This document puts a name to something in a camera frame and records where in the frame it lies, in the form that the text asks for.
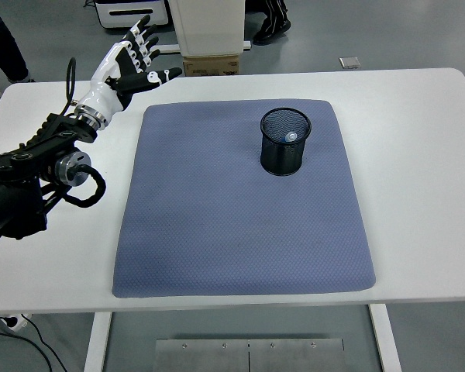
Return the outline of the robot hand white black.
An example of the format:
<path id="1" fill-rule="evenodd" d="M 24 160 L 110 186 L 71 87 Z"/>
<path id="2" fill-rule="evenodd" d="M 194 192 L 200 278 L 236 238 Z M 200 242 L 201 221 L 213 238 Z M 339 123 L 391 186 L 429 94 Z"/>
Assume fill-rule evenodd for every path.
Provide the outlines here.
<path id="1" fill-rule="evenodd" d="M 78 112 L 93 112 L 106 124 L 129 106 L 134 94 L 159 88 L 182 74 L 179 67 L 150 69 L 160 55 L 155 29 L 145 15 L 112 45 L 92 75 L 90 89 L 76 107 Z"/>

